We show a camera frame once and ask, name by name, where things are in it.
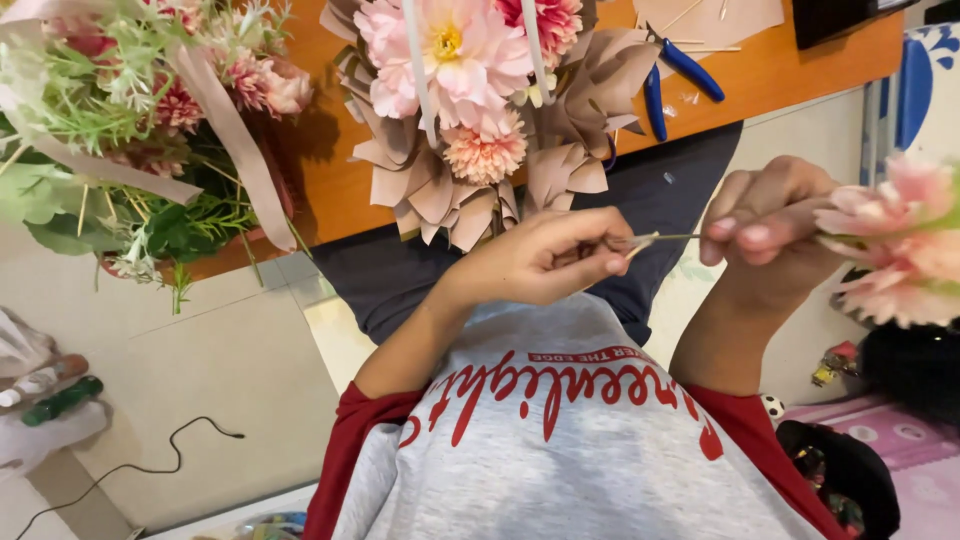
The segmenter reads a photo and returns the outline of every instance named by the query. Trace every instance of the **flower bouquet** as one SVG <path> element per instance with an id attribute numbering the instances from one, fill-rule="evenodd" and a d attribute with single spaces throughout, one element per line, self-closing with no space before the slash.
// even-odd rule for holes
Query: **flower bouquet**
<path id="1" fill-rule="evenodd" d="M 346 105 L 371 127 L 371 203 L 401 238 L 438 231 L 469 251 L 524 212 L 607 188 L 607 133 L 639 130 L 633 97 L 657 58 L 643 31 L 594 32 L 596 0 L 329 0 L 321 24 L 352 41 L 335 60 Z"/>
<path id="2" fill-rule="evenodd" d="M 867 269 L 838 287 L 846 312 L 877 324 L 960 317 L 960 173 L 898 156 L 876 189 L 845 185 L 817 210 L 821 241 Z"/>
<path id="3" fill-rule="evenodd" d="M 251 133 L 311 100 L 285 58 L 288 16 L 266 0 L 15 2 L 0 17 L 0 216 L 119 277 L 163 283 L 172 266 L 174 312 L 185 263 L 248 234 L 295 249 Z"/>

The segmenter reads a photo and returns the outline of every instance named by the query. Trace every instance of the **gray t-shirt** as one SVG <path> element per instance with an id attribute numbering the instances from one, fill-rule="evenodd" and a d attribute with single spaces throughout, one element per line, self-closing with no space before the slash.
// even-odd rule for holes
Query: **gray t-shirt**
<path id="1" fill-rule="evenodd" d="M 406 422 L 363 440 L 333 538 L 824 536 L 577 294 L 478 309 Z"/>

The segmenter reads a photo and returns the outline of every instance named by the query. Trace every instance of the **hand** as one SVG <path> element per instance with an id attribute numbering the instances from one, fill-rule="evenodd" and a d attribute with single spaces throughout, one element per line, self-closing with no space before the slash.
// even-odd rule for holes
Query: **hand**
<path id="1" fill-rule="evenodd" d="M 627 272 L 634 235 L 614 207 L 541 212 L 454 264 L 441 279 L 455 300 L 552 304 L 609 276 Z"/>
<path id="2" fill-rule="evenodd" d="M 781 156 L 762 171 L 728 176 L 704 217 L 700 260 L 726 258 L 717 286 L 750 309 L 800 305 L 841 258 L 816 241 L 813 210 L 830 208 L 838 183 L 825 170 Z"/>

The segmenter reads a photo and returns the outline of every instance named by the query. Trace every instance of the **yellow flower center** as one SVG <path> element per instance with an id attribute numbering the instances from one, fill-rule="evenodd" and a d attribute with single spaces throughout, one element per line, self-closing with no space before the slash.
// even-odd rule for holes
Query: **yellow flower center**
<path id="1" fill-rule="evenodd" d="M 460 44 L 463 43 L 460 32 L 453 26 L 447 26 L 436 34 L 433 42 L 433 56 L 439 61 L 457 60 Z"/>

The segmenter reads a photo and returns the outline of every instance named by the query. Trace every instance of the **green bottle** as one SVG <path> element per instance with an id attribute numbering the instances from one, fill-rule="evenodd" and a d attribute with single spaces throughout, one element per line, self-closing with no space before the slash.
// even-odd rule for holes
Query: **green bottle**
<path id="1" fill-rule="evenodd" d="M 33 408 L 23 413 L 20 419 L 24 424 L 35 428 L 48 420 L 53 420 L 65 411 L 79 405 L 83 400 L 92 398 L 104 391 L 101 380 L 87 375 L 81 377 L 72 386 L 64 388 L 45 400 L 36 402 Z"/>

